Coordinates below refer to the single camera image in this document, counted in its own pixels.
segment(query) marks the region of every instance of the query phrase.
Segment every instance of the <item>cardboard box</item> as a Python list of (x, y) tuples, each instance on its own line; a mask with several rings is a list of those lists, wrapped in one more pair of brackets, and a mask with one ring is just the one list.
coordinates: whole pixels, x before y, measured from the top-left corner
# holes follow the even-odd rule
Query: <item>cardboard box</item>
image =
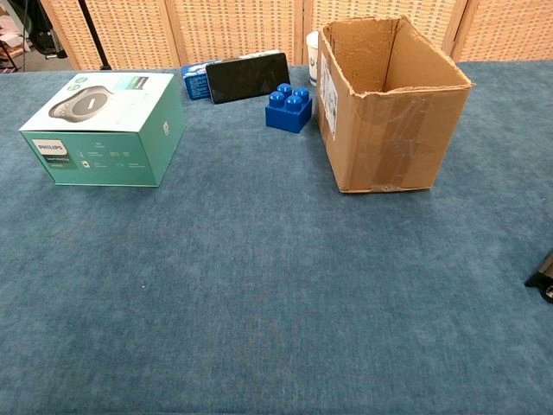
[(20, 132), (55, 184), (160, 185), (184, 132), (170, 73), (80, 73)]
[(405, 17), (319, 33), (317, 121), (341, 192), (430, 188), (471, 81)]
[(211, 97), (209, 84), (207, 83), (206, 66), (210, 63), (220, 61), (208, 61), (185, 65), (181, 68), (182, 79), (187, 86), (187, 93), (190, 99), (202, 99)]

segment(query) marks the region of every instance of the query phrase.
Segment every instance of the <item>philips logo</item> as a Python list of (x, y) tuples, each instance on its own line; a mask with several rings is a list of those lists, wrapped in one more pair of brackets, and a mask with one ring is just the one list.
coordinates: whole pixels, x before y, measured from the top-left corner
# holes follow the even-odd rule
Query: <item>philips logo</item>
[(60, 140), (33, 140), (36, 148), (44, 156), (65, 156), (66, 148)]

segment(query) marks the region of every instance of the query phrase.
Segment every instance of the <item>box flap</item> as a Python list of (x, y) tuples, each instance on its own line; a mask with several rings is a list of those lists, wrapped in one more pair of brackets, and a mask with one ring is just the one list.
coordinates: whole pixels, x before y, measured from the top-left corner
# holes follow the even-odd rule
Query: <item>box flap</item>
[(79, 73), (20, 131), (139, 132), (171, 73)]

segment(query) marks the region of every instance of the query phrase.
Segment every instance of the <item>lego stud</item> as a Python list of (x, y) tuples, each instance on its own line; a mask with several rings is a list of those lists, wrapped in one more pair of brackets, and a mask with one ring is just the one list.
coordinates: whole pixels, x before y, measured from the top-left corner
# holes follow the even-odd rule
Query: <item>lego stud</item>
[(284, 97), (283, 93), (274, 91), (269, 95), (269, 106), (273, 108), (282, 108), (284, 106), (284, 100), (286, 100), (286, 97)]
[(300, 97), (303, 103), (309, 101), (309, 90), (307, 88), (297, 88), (294, 90), (293, 94)]
[(286, 110), (298, 112), (302, 109), (302, 99), (297, 95), (292, 95), (286, 99)]
[(290, 84), (280, 84), (276, 89), (280, 93), (283, 93), (286, 98), (292, 94), (292, 86)]

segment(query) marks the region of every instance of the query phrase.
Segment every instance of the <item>open cardboard box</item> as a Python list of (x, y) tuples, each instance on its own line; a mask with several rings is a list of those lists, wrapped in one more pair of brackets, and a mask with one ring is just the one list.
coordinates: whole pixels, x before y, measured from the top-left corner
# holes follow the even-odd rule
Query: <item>open cardboard box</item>
[(432, 187), (472, 83), (402, 16), (319, 32), (317, 120), (341, 192)]

